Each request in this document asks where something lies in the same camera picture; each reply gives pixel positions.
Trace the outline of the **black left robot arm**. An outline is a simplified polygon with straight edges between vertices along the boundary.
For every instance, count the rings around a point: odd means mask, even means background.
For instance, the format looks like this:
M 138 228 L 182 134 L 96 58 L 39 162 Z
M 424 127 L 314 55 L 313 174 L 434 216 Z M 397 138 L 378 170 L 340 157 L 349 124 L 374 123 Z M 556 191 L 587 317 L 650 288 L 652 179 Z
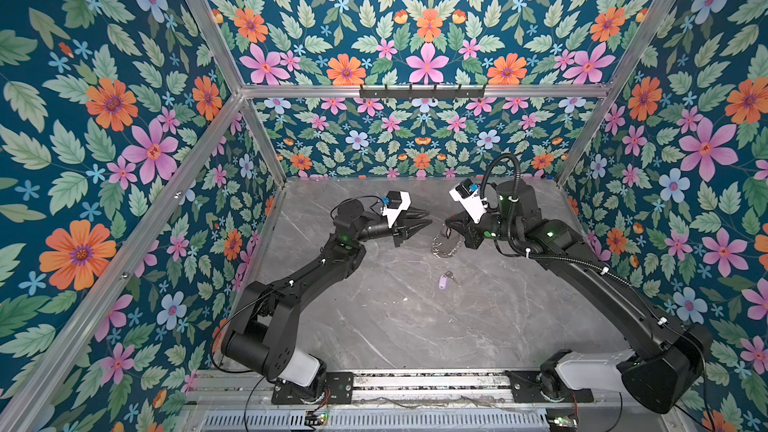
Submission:
M 297 348 L 302 312 L 360 267 L 367 241 L 390 238 L 400 246 L 432 223 L 429 212 L 413 206 L 407 192 L 391 191 L 378 202 L 376 211 L 361 198 L 342 201 L 330 213 L 333 230 L 316 258 L 282 279 L 249 284 L 221 332 L 223 357 L 270 382 L 284 381 L 319 395 L 327 366 Z

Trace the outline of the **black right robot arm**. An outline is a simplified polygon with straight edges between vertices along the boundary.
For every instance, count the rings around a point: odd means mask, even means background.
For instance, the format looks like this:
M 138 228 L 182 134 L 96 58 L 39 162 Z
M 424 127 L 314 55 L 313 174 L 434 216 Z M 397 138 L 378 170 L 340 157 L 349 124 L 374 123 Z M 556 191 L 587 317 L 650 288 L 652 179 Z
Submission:
M 562 220 L 547 219 L 535 190 L 520 179 L 496 186 L 488 204 L 481 186 L 465 179 L 450 191 L 461 212 L 445 221 L 476 250 L 489 240 L 506 242 L 511 257 L 537 262 L 585 297 L 623 336 L 625 350 L 578 353 L 561 349 L 540 367 L 537 385 L 552 402 L 579 390 L 631 396 L 647 410 L 666 414 L 706 372 L 712 335 L 685 325 L 651 304 L 599 258 L 587 240 Z

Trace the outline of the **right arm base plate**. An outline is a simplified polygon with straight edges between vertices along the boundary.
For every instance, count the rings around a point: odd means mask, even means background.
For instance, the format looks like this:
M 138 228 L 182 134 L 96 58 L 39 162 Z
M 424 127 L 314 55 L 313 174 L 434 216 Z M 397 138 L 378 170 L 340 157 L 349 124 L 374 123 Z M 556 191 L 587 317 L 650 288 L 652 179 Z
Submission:
M 551 372 L 533 369 L 505 370 L 510 390 L 518 403 L 563 403 L 576 400 L 578 404 L 592 403 L 594 395 L 589 389 L 572 390 Z

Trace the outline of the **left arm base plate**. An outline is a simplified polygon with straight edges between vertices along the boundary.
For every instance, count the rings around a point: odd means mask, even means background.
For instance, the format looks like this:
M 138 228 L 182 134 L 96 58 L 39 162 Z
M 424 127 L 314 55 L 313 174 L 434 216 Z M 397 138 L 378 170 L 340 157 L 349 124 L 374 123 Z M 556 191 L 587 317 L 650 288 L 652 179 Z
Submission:
M 272 405 L 348 405 L 352 403 L 355 375 L 322 372 L 307 387 L 279 379 L 273 387 Z

